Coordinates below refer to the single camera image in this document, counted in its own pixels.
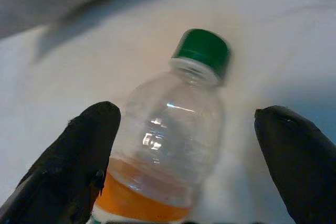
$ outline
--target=bottle neck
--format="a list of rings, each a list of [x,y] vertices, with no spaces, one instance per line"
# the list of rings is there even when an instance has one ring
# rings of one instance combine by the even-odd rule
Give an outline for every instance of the bottle neck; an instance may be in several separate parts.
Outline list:
[[[172,58],[171,72],[194,86],[214,88],[222,84],[210,67],[188,58]]]

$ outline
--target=white fabric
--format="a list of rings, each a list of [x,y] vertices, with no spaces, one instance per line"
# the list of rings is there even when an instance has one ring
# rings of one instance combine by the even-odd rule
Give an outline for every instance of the white fabric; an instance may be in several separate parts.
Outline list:
[[[190,218],[293,223],[254,133],[254,110],[287,105],[336,140],[336,0],[110,0],[67,24],[0,41],[0,202],[67,121],[122,106],[167,71],[182,34],[205,28],[234,55],[221,89],[221,157]]]

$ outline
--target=plastic bottle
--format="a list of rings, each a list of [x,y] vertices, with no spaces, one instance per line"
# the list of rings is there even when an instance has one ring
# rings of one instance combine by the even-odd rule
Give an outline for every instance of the plastic bottle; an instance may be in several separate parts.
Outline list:
[[[229,49],[217,35],[189,30],[171,59],[171,71],[133,91],[95,221],[116,220],[116,215],[142,221],[187,216],[219,147],[217,88],[228,58]]]

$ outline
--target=bottle cap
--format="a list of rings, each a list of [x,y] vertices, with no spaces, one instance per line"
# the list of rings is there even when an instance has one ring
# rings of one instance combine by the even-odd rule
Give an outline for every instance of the bottle cap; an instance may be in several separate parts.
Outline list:
[[[203,29],[191,29],[184,33],[172,59],[183,59],[194,66],[201,63],[220,82],[224,77],[229,56],[230,49],[218,35]]]

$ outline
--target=white surface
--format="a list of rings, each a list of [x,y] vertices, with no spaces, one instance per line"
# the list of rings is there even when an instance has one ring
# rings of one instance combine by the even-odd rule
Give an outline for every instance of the white surface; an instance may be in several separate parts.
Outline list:
[[[189,28],[234,52],[222,154],[191,218],[293,223],[254,134],[254,110],[287,105],[336,140],[336,0],[110,0],[67,24],[0,41],[0,202],[67,121],[90,104],[122,106],[169,67]]]

